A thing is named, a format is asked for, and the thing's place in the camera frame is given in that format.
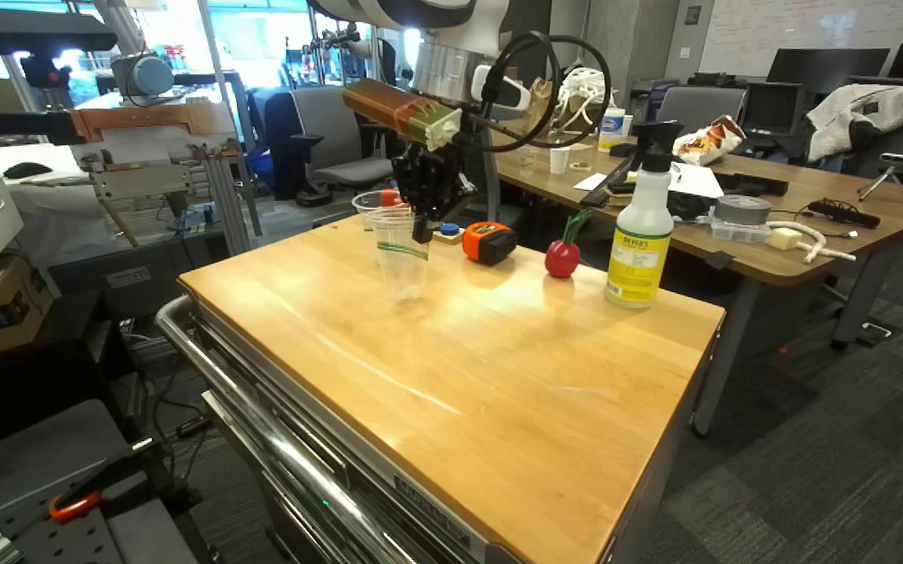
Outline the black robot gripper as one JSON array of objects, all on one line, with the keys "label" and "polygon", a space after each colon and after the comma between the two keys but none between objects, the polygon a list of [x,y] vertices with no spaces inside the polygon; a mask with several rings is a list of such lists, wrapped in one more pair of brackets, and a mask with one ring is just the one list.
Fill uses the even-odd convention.
[{"label": "black robot gripper", "polygon": [[427,246],[433,239],[433,225],[475,194],[475,181],[463,176],[463,157],[458,149],[427,151],[424,143],[408,143],[393,161],[393,174],[402,202],[413,214],[411,236],[417,246]]}]

